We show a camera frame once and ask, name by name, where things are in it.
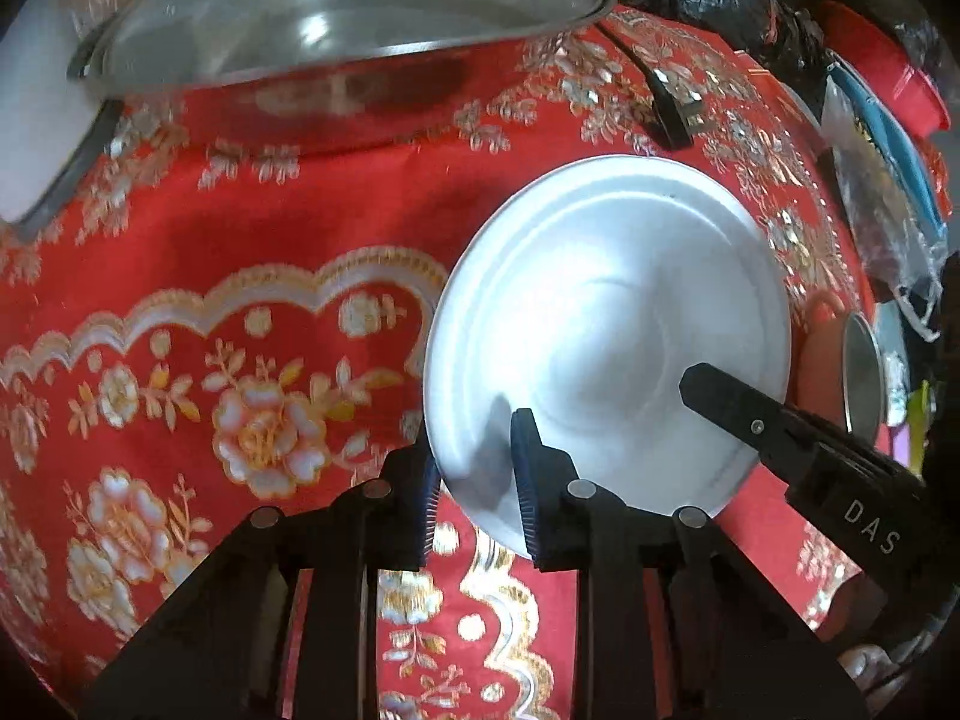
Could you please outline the steel pan with lid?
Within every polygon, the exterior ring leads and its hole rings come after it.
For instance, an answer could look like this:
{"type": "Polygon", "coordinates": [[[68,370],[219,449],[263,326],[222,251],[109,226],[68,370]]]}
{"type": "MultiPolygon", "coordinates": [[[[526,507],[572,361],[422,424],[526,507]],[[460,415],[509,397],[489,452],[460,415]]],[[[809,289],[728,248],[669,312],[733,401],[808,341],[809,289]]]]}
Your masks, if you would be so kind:
{"type": "Polygon", "coordinates": [[[447,124],[517,85],[615,0],[132,0],[75,82],[169,110],[195,142],[345,151],[447,124]]]}

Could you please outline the white electric kettle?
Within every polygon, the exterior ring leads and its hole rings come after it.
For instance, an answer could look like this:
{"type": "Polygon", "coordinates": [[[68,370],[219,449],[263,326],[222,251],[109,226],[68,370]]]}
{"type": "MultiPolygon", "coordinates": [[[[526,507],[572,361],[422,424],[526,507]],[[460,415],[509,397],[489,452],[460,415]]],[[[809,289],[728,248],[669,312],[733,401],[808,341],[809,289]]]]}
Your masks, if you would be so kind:
{"type": "Polygon", "coordinates": [[[68,78],[79,45],[60,0],[25,0],[2,32],[2,226],[23,244],[73,197],[124,112],[68,78]]]}

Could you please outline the clear plastic bag with items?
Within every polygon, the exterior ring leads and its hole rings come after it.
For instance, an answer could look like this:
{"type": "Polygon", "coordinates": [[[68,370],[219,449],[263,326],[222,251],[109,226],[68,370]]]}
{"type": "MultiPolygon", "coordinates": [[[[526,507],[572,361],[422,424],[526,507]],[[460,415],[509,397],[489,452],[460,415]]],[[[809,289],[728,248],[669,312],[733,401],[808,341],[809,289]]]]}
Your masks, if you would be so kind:
{"type": "Polygon", "coordinates": [[[866,83],[841,60],[828,67],[820,128],[832,147],[836,182],[857,253],[918,337],[940,337],[947,225],[913,140],[866,83]]]}

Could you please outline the red floral tablecloth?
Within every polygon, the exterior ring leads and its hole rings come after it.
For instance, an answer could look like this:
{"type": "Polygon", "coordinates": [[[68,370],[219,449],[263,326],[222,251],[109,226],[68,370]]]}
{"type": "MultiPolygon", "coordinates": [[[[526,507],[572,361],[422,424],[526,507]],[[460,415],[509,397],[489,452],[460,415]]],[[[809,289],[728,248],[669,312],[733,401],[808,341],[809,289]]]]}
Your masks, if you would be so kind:
{"type": "Polygon", "coordinates": [[[304,156],[202,145],[132,109],[37,241],[2,241],[2,631],[73,713],[256,505],[374,476],[420,426],[431,309],[473,233],[560,164],[656,153],[647,77],[703,104],[683,153],[736,192],[794,332],[874,293],[773,76],[719,37],[619,10],[408,142],[304,156]]]}

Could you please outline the red plastic basin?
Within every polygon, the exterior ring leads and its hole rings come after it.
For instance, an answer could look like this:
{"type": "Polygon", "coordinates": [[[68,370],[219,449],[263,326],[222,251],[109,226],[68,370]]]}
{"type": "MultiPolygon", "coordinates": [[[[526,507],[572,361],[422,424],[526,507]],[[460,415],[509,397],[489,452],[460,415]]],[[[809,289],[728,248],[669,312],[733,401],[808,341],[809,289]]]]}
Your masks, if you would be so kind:
{"type": "Polygon", "coordinates": [[[866,16],[832,0],[818,2],[814,15],[825,46],[866,80],[910,135],[928,138],[949,130],[952,117],[939,89],[893,37],[866,16]]]}

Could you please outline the large white plate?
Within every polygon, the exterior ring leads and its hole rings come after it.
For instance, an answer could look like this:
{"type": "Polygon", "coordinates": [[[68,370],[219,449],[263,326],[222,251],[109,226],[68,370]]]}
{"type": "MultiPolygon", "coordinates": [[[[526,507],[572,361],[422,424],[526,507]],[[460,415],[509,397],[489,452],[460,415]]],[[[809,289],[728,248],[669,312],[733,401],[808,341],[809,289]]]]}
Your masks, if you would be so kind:
{"type": "Polygon", "coordinates": [[[788,390],[788,296],[754,218],[677,161],[558,167],[483,224],[439,300],[423,415],[444,483],[475,527],[522,551],[509,423],[526,408],[545,444],[626,504],[717,514],[757,457],[683,405],[700,362],[788,390]]]}

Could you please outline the orange cup with steel rim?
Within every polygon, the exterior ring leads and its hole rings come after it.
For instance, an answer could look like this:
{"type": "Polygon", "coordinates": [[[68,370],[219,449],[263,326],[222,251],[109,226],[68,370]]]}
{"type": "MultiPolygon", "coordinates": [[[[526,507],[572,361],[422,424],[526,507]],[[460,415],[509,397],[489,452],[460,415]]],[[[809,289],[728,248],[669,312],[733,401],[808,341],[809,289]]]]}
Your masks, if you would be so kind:
{"type": "Polygon", "coordinates": [[[871,324],[832,291],[812,294],[804,319],[807,333],[794,371],[796,405],[874,445],[887,390],[871,324]]]}

